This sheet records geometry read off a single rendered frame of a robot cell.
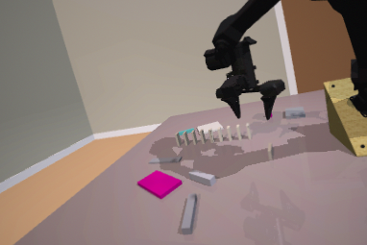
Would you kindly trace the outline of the magenta flat square slab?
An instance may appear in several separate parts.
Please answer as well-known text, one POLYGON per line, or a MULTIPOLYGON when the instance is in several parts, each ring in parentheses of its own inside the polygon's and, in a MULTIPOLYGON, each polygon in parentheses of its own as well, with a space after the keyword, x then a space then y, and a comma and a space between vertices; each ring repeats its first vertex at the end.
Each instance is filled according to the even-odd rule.
POLYGON ((146 176, 143 180, 138 182, 140 187, 156 195, 160 199, 171 193, 181 184, 181 180, 164 174, 158 170, 154 171, 150 175, 146 176))

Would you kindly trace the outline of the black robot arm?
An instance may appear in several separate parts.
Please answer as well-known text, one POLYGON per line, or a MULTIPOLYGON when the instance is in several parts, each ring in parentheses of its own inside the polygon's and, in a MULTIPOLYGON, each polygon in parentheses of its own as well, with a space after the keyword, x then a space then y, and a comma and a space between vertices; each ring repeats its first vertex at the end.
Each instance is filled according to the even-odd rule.
MULTIPOLYGON (((206 50, 204 54, 207 68, 217 70, 252 62, 249 46, 257 42, 250 37, 239 40, 280 1, 249 0, 240 11, 225 18, 212 40, 215 48, 206 50)), ((356 57, 351 60, 351 80, 358 94, 351 96, 350 100, 367 117, 367 0, 325 1, 343 16, 356 57)), ((240 70, 237 70, 237 75, 226 74, 227 80, 220 87, 225 98, 240 96, 243 89, 249 87, 249 78, 244 73, 240 74, 240 70)))

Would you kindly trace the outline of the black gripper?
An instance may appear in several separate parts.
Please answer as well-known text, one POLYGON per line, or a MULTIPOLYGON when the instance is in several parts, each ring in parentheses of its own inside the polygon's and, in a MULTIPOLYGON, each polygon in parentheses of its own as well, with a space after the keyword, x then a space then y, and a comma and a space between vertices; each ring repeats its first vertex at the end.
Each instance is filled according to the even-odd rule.
MULTIPOLYGON (((261 85, 257 85, 259 84, 259 82, 258 80, 256 80, 254 69, 256 69, 256 66, 253 65, 252 62, 250 62, 244 65, 232 67, 231 73, 232 75, 237 75, 237 70, 240 70, 240 74, 244 73, 249 78, 250 85, 248 88, 243 90, 242 93, 260 92, 260 94, 263 95, 262 97, 260 97, 260 99, 263 102, 266 120, 269 120, 277 96, 281 94, 283 90, 285 90, 284 82, 279 79, 267 81, 261 85)), ((220 100, 229 104, 236 117, 238 119, 241 118, 239 96, 225 98, 221 89, 217 88, 216 98, 222 98, 220 100)))

